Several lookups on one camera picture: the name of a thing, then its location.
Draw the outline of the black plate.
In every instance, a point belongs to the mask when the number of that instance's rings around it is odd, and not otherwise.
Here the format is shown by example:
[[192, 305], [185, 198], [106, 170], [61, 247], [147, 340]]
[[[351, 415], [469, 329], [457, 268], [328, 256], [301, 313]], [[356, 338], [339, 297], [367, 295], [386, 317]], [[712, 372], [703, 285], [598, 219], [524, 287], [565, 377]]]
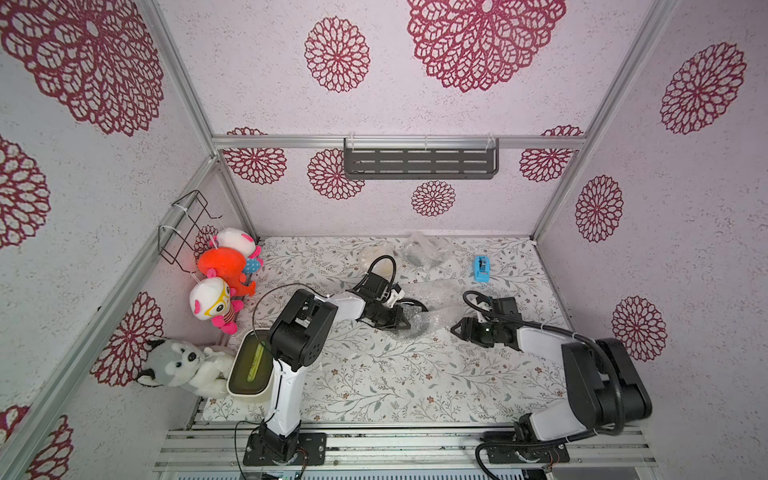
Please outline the black plate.
[[403, 299], [400, 305], [403, 307], [405, 320], [410, 325], [408, 329], [401, 331], [401, 335], [406, 339], [425, 335], [430, 329], [429, 309], [421, 301], [411, 298]]

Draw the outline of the blue tape dispenser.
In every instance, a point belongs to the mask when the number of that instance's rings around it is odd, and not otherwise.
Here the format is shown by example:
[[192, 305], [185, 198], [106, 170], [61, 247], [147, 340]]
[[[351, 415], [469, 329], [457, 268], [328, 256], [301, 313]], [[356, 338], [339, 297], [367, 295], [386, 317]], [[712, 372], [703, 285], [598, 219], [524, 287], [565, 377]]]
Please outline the blue tape dispenser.
[[485, 255], [478, 255], [473, 259], [473, 278], [478, 283], [490, 281], [490, 260]]

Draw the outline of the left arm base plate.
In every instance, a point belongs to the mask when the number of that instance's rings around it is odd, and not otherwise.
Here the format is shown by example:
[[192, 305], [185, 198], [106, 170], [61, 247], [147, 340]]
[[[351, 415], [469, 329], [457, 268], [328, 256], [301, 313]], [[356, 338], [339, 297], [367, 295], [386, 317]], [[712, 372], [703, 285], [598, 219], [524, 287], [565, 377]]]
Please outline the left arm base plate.
[[248, 437], [243, 463], [245, 466], [323, 465], [326, 442], [324, 433], [302, 433], [297, 428], [285, 436], [261, 425]]

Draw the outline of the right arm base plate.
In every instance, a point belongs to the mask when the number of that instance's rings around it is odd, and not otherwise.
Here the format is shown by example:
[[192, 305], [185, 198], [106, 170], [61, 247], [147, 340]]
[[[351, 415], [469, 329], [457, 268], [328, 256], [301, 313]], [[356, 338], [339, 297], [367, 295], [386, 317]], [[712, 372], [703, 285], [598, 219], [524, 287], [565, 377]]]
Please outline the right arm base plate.
[[511, 431], [485, 432], [481, 441], [491, 464], [568, 463], [570, 454], [564, 444], [545, 445], [543, 442], [518, 440]]

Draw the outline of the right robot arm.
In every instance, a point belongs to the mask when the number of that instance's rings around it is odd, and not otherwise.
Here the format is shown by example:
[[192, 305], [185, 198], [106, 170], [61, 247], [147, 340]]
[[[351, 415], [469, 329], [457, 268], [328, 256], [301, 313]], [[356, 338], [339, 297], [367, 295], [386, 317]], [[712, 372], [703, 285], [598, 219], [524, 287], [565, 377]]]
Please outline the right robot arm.
[[568, 444], [619, 436], [627, 424], [651, 415], [650, 396], [621, 341], [526, 321], [512, 297], [468, 290], [462, 299], [473, 313], [451, 327], [454, 336], [482, 348], [504, 346], [556, 363], [565, 379], [564, 398], [522, 415], [513, 434], [486, 437], [475, 447], [475, 461], [488, 478], [495, 476], [488, 461], [512, 456], [541, 463], [550, 479]]

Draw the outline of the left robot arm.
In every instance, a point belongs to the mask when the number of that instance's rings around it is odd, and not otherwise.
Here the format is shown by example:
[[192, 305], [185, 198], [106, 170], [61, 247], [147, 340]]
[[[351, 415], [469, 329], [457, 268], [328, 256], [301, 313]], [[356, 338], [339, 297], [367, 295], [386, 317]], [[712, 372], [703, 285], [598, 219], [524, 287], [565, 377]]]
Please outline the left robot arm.
[[396, 273], [394, 257], [381, 255], [353, 288], [342, 293], [322, 296], [304, 284], [293, 284], [297, 290], [268, 335], [275, 390], [259, 425], [262, 439], [285, 441], [299, 432], [306, 374], [322, 353], [336, 320], [354, 321], [379, 331], [411, 328], [403, 312], [405, 296], [396, 283]]

